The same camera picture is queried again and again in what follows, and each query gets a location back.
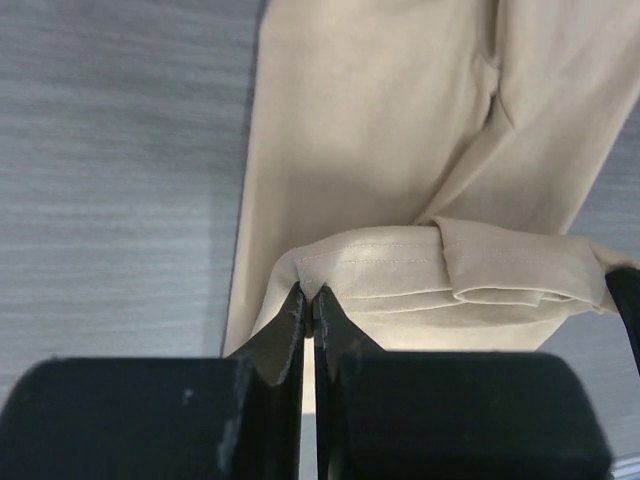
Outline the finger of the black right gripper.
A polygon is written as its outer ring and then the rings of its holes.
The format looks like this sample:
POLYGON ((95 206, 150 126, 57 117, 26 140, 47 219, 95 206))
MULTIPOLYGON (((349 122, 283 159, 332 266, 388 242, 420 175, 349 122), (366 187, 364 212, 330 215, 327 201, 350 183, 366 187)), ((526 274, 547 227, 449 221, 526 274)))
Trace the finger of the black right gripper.
POLYGON ((622 267, 605 276, 609 293, 617 307, 631 346, 637 371, 640 371, 640 273, 622 267))

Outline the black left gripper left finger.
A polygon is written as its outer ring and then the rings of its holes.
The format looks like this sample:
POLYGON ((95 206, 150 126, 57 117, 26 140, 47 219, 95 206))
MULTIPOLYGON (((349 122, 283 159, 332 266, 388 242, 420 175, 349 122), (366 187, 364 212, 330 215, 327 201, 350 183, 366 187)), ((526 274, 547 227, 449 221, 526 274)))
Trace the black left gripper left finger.
POLYGON ((298 284, 258 333, 225 359, 221 479, 299 476, 306 300, 298 284))

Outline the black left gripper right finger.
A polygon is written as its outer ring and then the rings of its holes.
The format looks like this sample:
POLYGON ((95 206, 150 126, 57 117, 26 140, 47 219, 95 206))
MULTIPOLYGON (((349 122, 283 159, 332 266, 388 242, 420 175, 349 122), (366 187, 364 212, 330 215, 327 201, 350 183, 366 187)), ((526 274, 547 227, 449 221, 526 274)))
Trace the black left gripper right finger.
POLYGON ((324 285, 312 300, 314 333, 317 472, 320 479, 388 479, 386 457, 353 448, 342 402, 344 358, 385 357, 387 351, 346 314, 324 285))

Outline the beige t-shirt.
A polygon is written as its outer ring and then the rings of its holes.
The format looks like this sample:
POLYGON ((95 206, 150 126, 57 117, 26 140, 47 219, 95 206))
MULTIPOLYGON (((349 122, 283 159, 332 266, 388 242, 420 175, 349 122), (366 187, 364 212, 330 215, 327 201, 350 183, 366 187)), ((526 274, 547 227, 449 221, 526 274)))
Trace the beige t-shirt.
POLYGON ((567 231, 639 95, 635 1, 271 1, 224 350, 329 287, 380 345, 534 350, 628 263, 567 231))

